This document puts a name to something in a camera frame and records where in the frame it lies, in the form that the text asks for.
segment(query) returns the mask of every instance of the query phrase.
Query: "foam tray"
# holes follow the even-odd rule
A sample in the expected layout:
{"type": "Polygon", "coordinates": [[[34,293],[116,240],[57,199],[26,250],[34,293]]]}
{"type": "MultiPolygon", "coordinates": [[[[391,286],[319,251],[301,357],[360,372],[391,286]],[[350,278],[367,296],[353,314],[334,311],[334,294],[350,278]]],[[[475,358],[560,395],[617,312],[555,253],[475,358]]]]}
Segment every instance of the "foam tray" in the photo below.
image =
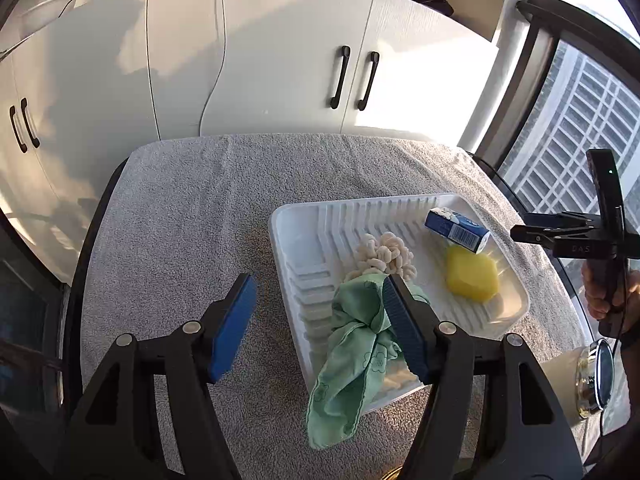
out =
{"type": "MultiPolygon", "coordinates": [[[[499,292],[485,304],[451,294],[445,284],[447,242],[424,227],[429,209],[445,206],[482,223],[456,194],[429,194],[283,205],[270,221],[271,245],[300,368],[309,391],[324,364],[332,330],[331,302],[337,287],[356,269],[360,237],[399,235],[414,253],[414,282],[430,298],[441,320],[467,333],[498,339],[529,310],[529,296],[504,254],[490,238],[482,251],[498,268],[499,292]]],[[[423,387],[406,365],[389,362],[385,383],[366,411],[423,387]]]]}

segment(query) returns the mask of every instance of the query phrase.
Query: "human hand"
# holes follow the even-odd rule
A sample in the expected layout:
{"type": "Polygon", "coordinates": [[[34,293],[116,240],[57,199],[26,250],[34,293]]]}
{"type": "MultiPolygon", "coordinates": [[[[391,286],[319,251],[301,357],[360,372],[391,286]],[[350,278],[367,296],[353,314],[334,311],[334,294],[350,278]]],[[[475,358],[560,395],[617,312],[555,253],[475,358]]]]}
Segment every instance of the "human hand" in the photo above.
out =
{"type": "MultiPolygon", "coordinates": [[[[584,283],[584,295],[587,299],[587,309],[589,314],[597,320],[604,319],[611,308],[611,305],[604,300],[606,296],[605,288],[600,285],[599,276],[594,276],[593,269],[588,261],[582,264],[582,282],[584,283]]],[[[626,304],[625,323],[622,332],[629,330],[640,319],[640,272],[632,270],[626,279],[628,289],[628,301],[626,304]]],[[[625,301],[622,283],[618,284],[618,289],[613,295],[612,303],[621,306],[625,301]]]]}

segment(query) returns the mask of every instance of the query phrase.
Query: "blue gripper pad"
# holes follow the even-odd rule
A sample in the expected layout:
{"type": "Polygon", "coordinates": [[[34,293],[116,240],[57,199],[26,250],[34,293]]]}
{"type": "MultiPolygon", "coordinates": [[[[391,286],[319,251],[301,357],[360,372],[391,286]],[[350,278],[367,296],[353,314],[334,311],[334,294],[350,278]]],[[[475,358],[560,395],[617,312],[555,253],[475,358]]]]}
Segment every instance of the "blue gripper pad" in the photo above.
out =
{"type": "Polygon", "coordinates": [[[382,304],[396,338],[398,338],[409,370],[417,375],[422,383],[429,384],[429,371],[424,360],[426,350],[424,339],[414,320],[411,319],[404,301],[391,282],[391,278],[386,278],[382,285],[382,304]]]}
{"type": "Polygon", "coordinates": [[[242,284],[240,292],[226,312],[225,319],[213,339],[209,376],[214,382],[231,368],[249,318],[254,311],[255,301],[255,282],[249,276],[242,284]]]}

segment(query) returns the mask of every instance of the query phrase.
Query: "small box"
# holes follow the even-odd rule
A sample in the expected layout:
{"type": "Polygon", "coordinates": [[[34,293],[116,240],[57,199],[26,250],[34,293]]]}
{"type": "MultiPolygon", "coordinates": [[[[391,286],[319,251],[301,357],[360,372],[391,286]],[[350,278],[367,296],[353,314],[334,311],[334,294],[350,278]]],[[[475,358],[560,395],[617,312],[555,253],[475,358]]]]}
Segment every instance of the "small box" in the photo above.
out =
{"type": "Polygon", "coordinates": [[[448,207],[431,209],[424,225],[473,253],[482,251],[491,235],[489,229],[448,207]]]}

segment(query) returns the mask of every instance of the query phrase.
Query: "cream crochet cloth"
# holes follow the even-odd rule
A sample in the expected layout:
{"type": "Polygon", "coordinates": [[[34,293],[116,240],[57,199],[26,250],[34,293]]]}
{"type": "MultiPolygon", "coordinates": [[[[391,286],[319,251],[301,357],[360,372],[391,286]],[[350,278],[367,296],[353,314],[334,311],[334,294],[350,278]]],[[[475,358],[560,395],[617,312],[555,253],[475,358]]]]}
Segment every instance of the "cream crochet cloth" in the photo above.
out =
{"type": "Polygon", "coordinates": [[[404,244],[402,238],[386,232],[377,240],[372,234],[365,234],[358,246],[356,259],[358,270],[352,270],[345,277],[348,282],[363,274],[398,274],[406,282],[416,277],[417,272],[411,260],[414,254],[404,244]]]}

